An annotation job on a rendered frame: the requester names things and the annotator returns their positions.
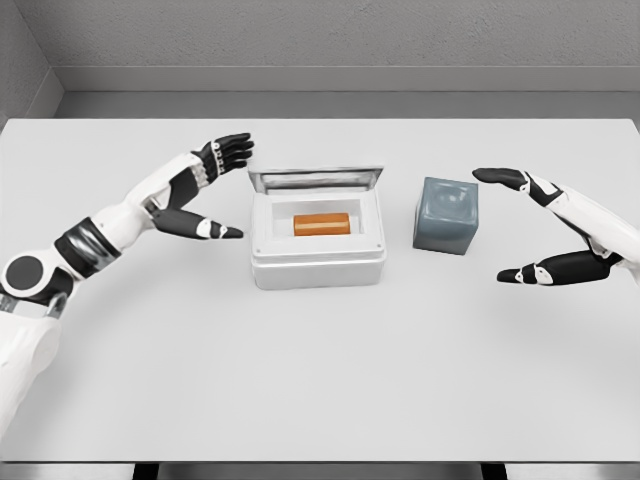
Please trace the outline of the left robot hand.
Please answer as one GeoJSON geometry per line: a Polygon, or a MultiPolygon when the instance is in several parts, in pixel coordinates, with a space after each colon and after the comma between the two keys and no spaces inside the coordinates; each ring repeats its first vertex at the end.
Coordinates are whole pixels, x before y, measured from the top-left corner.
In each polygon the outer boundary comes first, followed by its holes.
{"type": "Polygon", "coordinates": [[[161,166],[126,195],[143,219],[163,233],[190,239],[241,239],[244,233],[184,207],[221,176],[247,166],[254,142],[249,133],[224,136],[161,166]]]}

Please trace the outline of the grey-blue cube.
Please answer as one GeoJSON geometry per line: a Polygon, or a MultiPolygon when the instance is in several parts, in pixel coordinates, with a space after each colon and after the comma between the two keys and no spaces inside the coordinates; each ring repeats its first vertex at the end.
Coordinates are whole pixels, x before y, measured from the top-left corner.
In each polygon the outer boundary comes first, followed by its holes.
{"type": "Polygon", "coordinates": [[[415,213],[414,249],[465,255],[478,227],[477,183],[424,178],[415,213]]]}

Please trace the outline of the white box with open lid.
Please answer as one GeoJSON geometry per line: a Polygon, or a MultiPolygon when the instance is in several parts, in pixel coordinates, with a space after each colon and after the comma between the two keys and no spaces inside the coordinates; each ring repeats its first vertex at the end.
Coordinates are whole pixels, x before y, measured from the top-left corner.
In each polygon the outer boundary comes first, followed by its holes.
{"type": "Polygon", "coordinates": [[[382,164],[257,166],[251,266],[262,290],[368,286],[386,261],[382,164]]]}

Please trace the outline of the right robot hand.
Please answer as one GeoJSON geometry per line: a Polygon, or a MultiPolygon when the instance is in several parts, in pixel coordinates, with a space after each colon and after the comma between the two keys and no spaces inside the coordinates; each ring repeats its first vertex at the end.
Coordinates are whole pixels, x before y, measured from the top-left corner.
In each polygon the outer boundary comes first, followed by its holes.
{"type": "Polygon", "coordinates": [[[499,282],[564,286],[604,280],[614,267],[626,269],[623,254],[629,240],[627,221],[594,200],[524,170],[477,168],[472,175],[481,182],[501,184],[528,195],[576,232],[587,245],[582,251],[502,270],[497,274],[499,282]]]}

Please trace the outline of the orange block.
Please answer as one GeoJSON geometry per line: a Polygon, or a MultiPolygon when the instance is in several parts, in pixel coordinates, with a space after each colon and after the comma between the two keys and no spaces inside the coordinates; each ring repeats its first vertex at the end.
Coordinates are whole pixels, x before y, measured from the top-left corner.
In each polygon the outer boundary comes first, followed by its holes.
{"type": "Polygon", "coordinates": [[[295,236],[349,235],[350,217],[344,212],[295,215],[293,231],[295,236]]]}

